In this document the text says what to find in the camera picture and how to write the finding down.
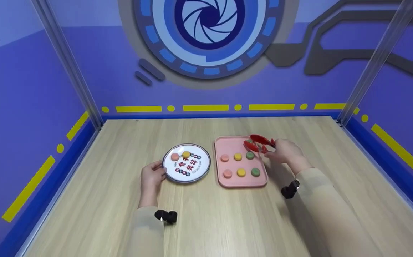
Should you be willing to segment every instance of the wooden table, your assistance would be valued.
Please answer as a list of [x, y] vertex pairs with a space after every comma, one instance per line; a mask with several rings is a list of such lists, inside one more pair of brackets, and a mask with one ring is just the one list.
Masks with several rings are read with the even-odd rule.
[[[384, 256], [413, 257], [413, 211], [330, 117], [108, 120], [26, 256], [127, 256], [143, 166], [180, 143], [199, 144], [213, 156], [217, 137], [251, 133], [293, 140], [332, 180]], [[194, 184], [164, 181], [159, 206], [179, 213], [165, 229], [165, 256], [328, 256], [304, 207], [279, 193], [292, 178], [286, 166], [266, 164], [270, 180], [259, 189], [222, 188], [214, 160]]]

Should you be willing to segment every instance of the plate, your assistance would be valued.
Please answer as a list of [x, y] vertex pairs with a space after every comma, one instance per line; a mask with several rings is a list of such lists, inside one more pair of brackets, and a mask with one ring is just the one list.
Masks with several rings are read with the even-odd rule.
[[[185, 151], [189, 158], [183, 158]], [[171, 155], [177, 153], [179, 158], [172, 161]], [[211, 159], [208, 152], [200, 145], [184, 143], [170, 149], [162, 159], [162, 166], [167, 168], [167, 177], [178, 183], [191, 183], [204, 177], [210, 169]]]

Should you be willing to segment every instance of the yellow stripe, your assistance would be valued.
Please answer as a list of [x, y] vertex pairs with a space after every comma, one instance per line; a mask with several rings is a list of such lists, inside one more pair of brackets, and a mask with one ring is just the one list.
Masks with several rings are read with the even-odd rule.
[[84, 112], [83, 115], [76, 121], [75, 125], [73, 125], [71, 130], [67, 133], [68, 141], [72, 141], [72, 139], [75, 137], [76, 133], [78, 133], [78, 131], [83, 126], [83, 124], [86, 122], [88, 117], [89, 117], [89, 113]]
[[249, 111], [293, 110], [295, 104], [250, 104]]
[[403, 161], [413, 169], [413, 156], [408, 153], [397, 141], [395, 141], [387, 132], [385, 132], [378, 124], [371, 127], [373, 131], [386, 145], [388, 145]]
[[31, 196], [37, 186], [40, 184], [42, 179], [51, 169], [53, 164], [55, 163], [55, 159], [53, 156], [49, 156], [46, 159], [45, 163], [40, 167], [39, 171], [32, 177], [32, 179], [27, 183], [24, 189], [19, 193], [18, 197], [14, 200], [14, 202], [8, 207], [7, 211], [2, 215], [2, 218], [8, 222], [11, 222], [13, 218], [18, 214], [19, 210], [21, 210], [24, 203], [26, 203], [27, 199]]
[[315, 110], [331, 110], [331, 109], [343, 109], [345, 103], [321, 103], [314, 106]]
[[183, 105], [184, 112], [216, 112], [228, 110], [228, 104]]
[[162, 106], [117, 106], [116, 112], [162, 112]]

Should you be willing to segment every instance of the beige sleeve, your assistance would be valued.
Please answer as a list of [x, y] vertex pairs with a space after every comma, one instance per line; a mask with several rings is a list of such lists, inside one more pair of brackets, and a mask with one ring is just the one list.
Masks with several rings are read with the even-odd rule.
[[300, 182], [300, 198], [332, 257], [381, 256], [352, 209], [320, 170], [304, 170], [296, 179]]
[[137, 209], [133, 215], [128, 257], [163, 257], [164, 223], [154, 213], [156, 206]]

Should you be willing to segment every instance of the red tongs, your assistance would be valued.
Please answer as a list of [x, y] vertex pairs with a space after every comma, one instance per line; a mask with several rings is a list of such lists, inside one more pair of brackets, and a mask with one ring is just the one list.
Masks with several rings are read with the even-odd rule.
[[273, 148], [276, 147], [273, 138], [271, 140], [268, 140], [265, 137], [262, 137], [261, 135], [250, 135], [249, 137], [253, 142], [251, 143], [249, 141], [244, 141], [243, 144], [245, 147], [247, 147], [249, 150], [253, 152], [268, 153], [268, 149], [265, 147], [265, 145], [269, 145]]

